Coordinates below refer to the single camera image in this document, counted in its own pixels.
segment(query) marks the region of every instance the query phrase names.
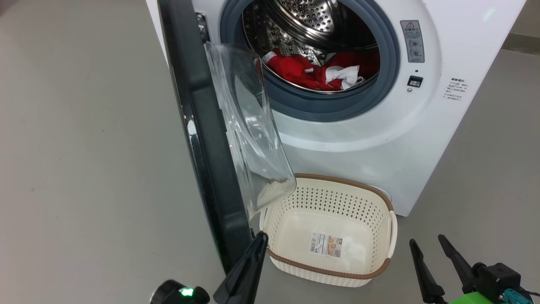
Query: basket handle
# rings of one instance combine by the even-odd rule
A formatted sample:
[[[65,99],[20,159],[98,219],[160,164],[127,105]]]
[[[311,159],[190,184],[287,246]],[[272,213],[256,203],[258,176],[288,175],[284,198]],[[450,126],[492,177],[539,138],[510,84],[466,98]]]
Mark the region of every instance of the basket handle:
[[[396,249],[397,242],[397,217],[393,211],[390,211],[391,217],[391,232],[390,232],[390,248],[388,249],[388,258],[391,258],[394,255],[394,249]]]
[[[261,211],[260,217],[259,217],[259,230],[262,230],[265,227],[265,219],[266,219],[266,213],[268,212],[268,208],[265,208]]]

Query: cable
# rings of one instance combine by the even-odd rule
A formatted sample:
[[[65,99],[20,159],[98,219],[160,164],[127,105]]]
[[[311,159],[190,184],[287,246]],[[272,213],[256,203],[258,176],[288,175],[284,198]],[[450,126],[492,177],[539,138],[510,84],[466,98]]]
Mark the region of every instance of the cable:
[[[540,296],[540,293],[530,292],[530,291],[527,291],[527,290],[525,290],[525,292],[530,294],[530,295]]]

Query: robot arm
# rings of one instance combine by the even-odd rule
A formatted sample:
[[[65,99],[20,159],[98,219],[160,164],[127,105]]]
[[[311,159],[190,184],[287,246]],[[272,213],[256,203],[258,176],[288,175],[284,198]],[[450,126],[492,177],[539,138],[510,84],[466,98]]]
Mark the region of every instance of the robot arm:
[[[535,293],[527,292],[519,285],[521,283],[519,273],[503,263],[493,266],[476,263],[471,267],[444,235],[440,234],[438,239],[445,255],[454,264],[463,285],[464,296],[450,304],[532,304],[531,294]],[[416,241],[411,239],[409,245],[422,300],[425,303],[448,303],[442,297],[443,288],[437,285],[424,263],[424,255]]]

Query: brown basket rim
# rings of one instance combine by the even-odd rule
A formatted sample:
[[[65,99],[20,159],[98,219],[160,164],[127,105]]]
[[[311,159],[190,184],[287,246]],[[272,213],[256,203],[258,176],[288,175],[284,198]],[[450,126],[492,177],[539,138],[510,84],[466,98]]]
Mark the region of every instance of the brown basket rim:
[[[382,200],[386,204],[386,207],[388,207],[388,211],[394,211],[394,206],[392,206],[392,203],[386,197],[386,194],[384,194],[382,191],[380,191],[379,189],[377,189],[375,187],[372,187],[372,186],[369,186],[369,185],[366,185],[366,184],[363,184],[363,183],[359,183],[359,182],[354,182],[354,181],[351,181],[351,180],[340,179],[339,177],[332,177],[332,176],[319,175],[319,174],[295,173],[294,176],[297,179],[311,179],[311,180],[321,180],[321,181],[327,181],[327,182],[335,182],[335,183],[346,184],[348,186],[353,186],[353,187],[357,187],[357,188],[361,188],[361,189],[364,189],[364,190],[371,191],[371,192],[375,193],[376,195],[378,195],[380,198],[382,198]]]
[[[380,191],[379,189],[377,189],[375,187],[372,187],[372,186],[369,186],[369,185],[366,185],[366,184],[363,184],[363,183],[359,183],[359,182],[354,182],[354,181],[351,181],[351,180],[340,179],[339,177],[331,177],[331,176],[319,175],[319,174],[296,173],[296,174],[294,174],[294,176],[297,179],[312,179],[312,180],[335,182],[335,183],[346,184],[348,186],[353,186],[353,187],[357,187],[357,188],[361,188],[361,189],[371,191],[371,192],[375,193],[376,195],[378,195],[380,198],[382,198],[382,200],[386,204],[386,207],[388,208],[389,212],[394,211],[394,206],[392,206],[392,203],[390,202],[390,200],[386,197],[386,195],[382,191]],[[313,267],[313,266],[309,266],[309,265],[306,265],[306,264],[298,263],[298,262],[295,262],[293,260],[289,260],[289,259],[287,259],[285,257],[282,257],[282,256],[276,254],[275,252],[270,250],[270,248],[268,248],[267,251],[268,251],[269,256],[271,256],[272,258],[274,258],[274,259],[276,259],[276,260],[278,260],[280,262],[283,262],[285,264],[289,264],[291,266],[302,268],[304,270],[308,270],[308,271],[311,271],[311,272],[316,272],[316,273],[326,274],[326,275],[332,275],[332,276],[338,276],[338,277],[344,277],[346,279],[354,279],[354,280],[373,279],[374,277],[376,277],[376,276],[380,275],[381,273],[383,273],[386,270],[386,268],[388,268],[388,265],[390,264],[390,258],[387,257],[384,260],[384,262],[382,263],[381,267],[379,267],[374,272],[368,273],[368,274],[353,274],[353,273],[346,273],[346,272],[336,272],[336,271],[333,271],[333,270],[327,270],[327,269],[322,269],[322,268]]]

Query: white plastic basket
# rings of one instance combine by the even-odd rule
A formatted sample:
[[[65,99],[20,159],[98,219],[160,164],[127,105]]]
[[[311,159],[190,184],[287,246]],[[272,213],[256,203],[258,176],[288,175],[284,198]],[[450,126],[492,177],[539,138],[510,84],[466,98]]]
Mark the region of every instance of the white plastic basket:
[[[380,275],[397,238],[396,215],[385,194],[322,175],[296,174],[296,182],[291,196],[261,213],[272,262],[286,273],[344,287],[363,286]]]

